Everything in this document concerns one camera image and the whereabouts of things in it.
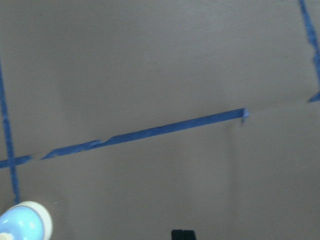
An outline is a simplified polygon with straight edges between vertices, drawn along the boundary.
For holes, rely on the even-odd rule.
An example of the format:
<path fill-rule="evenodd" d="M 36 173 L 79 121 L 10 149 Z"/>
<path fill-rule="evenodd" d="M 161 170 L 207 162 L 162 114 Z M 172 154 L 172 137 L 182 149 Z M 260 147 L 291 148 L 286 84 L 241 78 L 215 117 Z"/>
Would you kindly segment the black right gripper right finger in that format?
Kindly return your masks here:
<path fill-rule="evenodd" d="M 195 240 L 195 232 L 193 230 L 183 231 L 184 240 Z"/>

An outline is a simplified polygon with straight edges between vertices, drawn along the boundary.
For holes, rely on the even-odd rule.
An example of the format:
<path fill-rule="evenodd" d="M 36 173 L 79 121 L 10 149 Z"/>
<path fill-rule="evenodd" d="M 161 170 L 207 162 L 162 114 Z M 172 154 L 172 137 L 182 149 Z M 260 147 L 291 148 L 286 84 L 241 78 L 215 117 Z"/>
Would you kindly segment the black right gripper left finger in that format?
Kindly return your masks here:
<path fill-rule="evenodd" d="M 171 240 L 184 240 L 184 231 L 182 229 L 174 229 L 171 231 Z"/>

